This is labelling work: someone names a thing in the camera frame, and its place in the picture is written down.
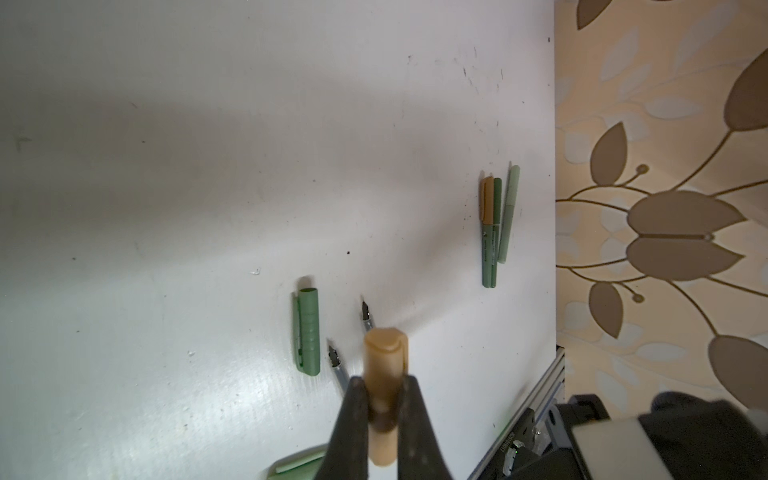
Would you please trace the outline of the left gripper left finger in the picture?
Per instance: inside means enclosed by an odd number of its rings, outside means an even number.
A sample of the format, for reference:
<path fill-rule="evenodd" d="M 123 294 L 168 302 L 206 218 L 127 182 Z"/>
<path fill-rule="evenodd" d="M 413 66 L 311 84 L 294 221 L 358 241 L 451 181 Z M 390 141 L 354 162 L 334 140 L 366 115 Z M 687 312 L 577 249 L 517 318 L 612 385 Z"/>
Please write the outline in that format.
<path fill-rule="evenodd" d="M 364 380 L 351 377 L 316 480 L 368 478 L 369 398 Z"/>

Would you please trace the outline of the light green cap lower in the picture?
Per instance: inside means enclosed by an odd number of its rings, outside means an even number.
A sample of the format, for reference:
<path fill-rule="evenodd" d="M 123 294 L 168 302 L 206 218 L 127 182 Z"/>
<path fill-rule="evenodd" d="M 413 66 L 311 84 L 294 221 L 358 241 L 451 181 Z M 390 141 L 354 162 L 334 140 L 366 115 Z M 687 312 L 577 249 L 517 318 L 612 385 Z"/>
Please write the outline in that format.
<path fill-rule="evenodd" d="M 327 446 L 319 445 L 277 460 L 269 469 L 267 480 L 313 480 L 324 457 Z"/>

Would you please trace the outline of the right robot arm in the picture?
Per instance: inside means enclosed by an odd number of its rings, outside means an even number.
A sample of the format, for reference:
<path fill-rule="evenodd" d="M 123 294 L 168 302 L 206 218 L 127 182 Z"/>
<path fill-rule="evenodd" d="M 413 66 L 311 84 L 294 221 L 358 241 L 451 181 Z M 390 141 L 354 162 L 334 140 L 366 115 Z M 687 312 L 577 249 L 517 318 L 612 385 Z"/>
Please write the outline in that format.
<path fill-rule="evenodd" d="M 656 395 L 648 412 L 613 419 L 596 395 L 574 395 L 544 415 L 536 452 L 526 411 L 476 473 L 478 479 L 764 479 L 767 414 L 682 392 Z"/>

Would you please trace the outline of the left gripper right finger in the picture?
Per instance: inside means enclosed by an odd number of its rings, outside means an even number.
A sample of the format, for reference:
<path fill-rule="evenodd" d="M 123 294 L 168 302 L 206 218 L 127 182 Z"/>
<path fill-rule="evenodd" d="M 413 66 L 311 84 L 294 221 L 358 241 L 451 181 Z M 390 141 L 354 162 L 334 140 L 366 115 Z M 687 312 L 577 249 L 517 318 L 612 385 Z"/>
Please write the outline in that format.
<path fill-rule="evenodd" d="M 397 478 L 451 479 L 415 376 L 408 375 L 403 379 L 397 420 Z"/>

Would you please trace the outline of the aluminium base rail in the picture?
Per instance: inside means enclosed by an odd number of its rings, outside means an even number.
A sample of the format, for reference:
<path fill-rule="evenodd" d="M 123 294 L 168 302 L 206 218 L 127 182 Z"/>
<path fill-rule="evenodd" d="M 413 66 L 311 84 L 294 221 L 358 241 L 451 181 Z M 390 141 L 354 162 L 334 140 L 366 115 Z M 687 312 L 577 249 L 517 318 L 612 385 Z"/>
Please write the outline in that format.
<path fill-rule="evenodd" d="M 565 401 L 565 349 L 556 348 L 555 360 L 502 429 L 469 479 L 507 479 L 515 469 L 535 460 L 549 445 L 545 421 L 549 409 Z"/>

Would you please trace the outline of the dark green pen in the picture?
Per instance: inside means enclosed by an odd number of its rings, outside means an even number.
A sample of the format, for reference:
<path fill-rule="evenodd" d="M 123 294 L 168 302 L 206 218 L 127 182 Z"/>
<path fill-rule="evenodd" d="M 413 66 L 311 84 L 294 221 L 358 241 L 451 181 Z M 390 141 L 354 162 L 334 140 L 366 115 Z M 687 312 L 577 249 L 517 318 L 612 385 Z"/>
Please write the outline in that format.
<path fill-rule="evenodd" d="M 508 170 L 506 193 L 504 196 L 503 216 L 498 245 L 498 262 L 504 264 L 507 261 L 511 239 L 512 223 L 517 200 L 521 168 L 519 165 L 511 165 Z"/>
<path fill-rule="evenodd" d="M 499 177 L 493 179 L 493 225 L 492 225 L 492 264 L 491 264 L 491 282 L 490 287 L 495 288 L 497 284 L 498 252 L 500 243 L 500 229 L 502 216 L 502 187 L 503 181 Z"/>

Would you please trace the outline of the green pen cap middle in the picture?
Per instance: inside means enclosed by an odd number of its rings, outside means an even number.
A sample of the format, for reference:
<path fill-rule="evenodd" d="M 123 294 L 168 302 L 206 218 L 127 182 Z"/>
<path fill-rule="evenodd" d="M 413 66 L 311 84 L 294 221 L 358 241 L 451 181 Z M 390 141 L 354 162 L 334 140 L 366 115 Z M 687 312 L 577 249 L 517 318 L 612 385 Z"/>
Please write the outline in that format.
<path fill-rule="evenodd" d="M 300 289 L 293 296 L 294 353 L 297 369 L 308 376 L 321 371 L 318 290 Z"/>

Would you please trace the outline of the tan pen cap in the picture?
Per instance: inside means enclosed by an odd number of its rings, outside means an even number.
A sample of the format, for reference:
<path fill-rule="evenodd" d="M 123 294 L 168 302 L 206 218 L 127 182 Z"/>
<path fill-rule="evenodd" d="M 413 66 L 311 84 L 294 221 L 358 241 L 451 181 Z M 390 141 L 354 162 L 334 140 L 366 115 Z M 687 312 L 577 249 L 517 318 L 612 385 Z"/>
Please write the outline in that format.
<path fill-rule="evenodd" d="M 494 187 L 495 178 L 485 177 L 480 182 L 480 219 L 483 225 L 492 225 L 494 222 Z"/>
<path fill-rule="evenodd" d="M 374 328 L 364 336 L 363 381 L 368 394 L 368 456 L 377 467 L 397 459 L 398 401 L 408 375 L 408 336 Z"/>

